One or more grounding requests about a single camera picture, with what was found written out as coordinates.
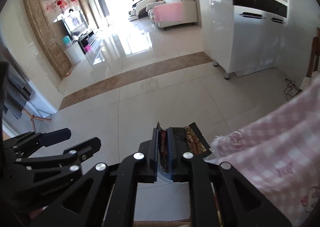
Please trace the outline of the white massage chair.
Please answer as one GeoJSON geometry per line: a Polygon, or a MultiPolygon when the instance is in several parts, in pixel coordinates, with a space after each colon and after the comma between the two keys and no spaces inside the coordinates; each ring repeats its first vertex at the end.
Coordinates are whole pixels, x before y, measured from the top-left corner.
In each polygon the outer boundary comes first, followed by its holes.
{"type": "Polygon", "coordinates": [[[129,21],[134,21],[146,17],[146,6],[155,2],[156,0],[140,0],[133,4],[132,10],[129,11],[129,21]]]}

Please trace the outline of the dark snack wrapper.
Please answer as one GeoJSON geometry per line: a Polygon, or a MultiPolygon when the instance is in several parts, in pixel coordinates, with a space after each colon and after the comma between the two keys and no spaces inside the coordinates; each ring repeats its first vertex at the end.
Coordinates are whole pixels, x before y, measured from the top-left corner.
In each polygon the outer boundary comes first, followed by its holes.
{"type": "Polygon", "coordinates": [[[210,145],[205,140],[196,123],[185,127],[170,127],[167,129],[157,125],[159,133],[158,152],[159,166],[164,173],[172,173],[178,167],[181,155],[190,152],[206,158],[212,154],[210,145]]]}

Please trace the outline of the white sideboard cabinet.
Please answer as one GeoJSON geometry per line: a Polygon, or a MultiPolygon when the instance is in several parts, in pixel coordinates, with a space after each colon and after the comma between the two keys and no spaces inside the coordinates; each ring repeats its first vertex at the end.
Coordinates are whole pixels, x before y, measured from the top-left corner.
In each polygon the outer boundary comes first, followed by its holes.
{"type": "Polygon", "coordinates": [[[225,79],[276,66],[284,41],[282,0],[207,0],[202,15],[204,51],[225,79]]]}

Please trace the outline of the television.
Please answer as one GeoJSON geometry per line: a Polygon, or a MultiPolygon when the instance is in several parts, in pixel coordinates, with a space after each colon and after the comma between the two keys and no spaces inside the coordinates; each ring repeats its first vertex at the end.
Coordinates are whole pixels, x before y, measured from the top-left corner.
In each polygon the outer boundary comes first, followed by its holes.
{"type": "Polygon", "coordinates": [[[71,36],[78,36],[88,29],[87,20],[81,10],[69,9],[64,13],[62,21],[71,36]]]}

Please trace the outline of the white tv stand cabinet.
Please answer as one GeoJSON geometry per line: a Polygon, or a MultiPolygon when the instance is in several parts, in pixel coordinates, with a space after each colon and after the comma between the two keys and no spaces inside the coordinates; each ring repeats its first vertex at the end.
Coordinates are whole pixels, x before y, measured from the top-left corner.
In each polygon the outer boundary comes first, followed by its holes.
{"type": "Polygon", "coordinates": [[[67,49],[65,50],[65,54],[66,54],[67,58],[69,59],[69,61],[71,62],[72,66],[81,62],[83,60],[83,58],[85,57],[78,42],[68,46],[67,49]]]}

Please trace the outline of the pink checked tablecloth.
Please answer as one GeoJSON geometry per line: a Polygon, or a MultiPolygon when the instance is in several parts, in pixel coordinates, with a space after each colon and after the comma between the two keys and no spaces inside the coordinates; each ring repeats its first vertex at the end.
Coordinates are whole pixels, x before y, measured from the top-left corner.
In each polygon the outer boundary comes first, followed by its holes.
{"type": "Polygon", "coordinates": [[[291,222],[319,202],[319,79],[255,122],[211,143],[208,163],[229,162],[291,222]]]}

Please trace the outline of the pink blanket on sofa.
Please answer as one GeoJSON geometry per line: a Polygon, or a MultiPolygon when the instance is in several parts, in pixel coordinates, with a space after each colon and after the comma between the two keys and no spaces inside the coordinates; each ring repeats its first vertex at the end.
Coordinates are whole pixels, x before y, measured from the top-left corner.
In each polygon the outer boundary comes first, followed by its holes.
{"type": "Polygon", "coordinates": [[[168,3],[153,8],[153,20],[160,22],[181,22],[183,20],[183,3],[168,3]]]}

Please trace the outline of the beige sofa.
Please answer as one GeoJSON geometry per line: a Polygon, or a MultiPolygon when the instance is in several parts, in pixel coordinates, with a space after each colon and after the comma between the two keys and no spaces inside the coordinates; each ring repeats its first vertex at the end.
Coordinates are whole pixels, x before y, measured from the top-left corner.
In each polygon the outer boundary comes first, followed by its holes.
{"type": "Polygon", "coordinates": [[[199,21],[197,0],[163,0],[148,4],[146,13],[151,22],[160,29],[199,21]]]}

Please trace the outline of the brown wooden chair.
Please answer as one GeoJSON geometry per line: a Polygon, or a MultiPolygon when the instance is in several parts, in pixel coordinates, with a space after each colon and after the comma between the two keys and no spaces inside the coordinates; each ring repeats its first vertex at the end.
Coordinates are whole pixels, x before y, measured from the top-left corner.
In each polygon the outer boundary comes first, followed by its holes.
{"type": "Polygon", "coordinates": [[[312,40],[311,55],[306,76],[311,78],[312,73],[318,70],[319,66],[319,36],[320,29],[316,29],[317,35],[312,40]]]}

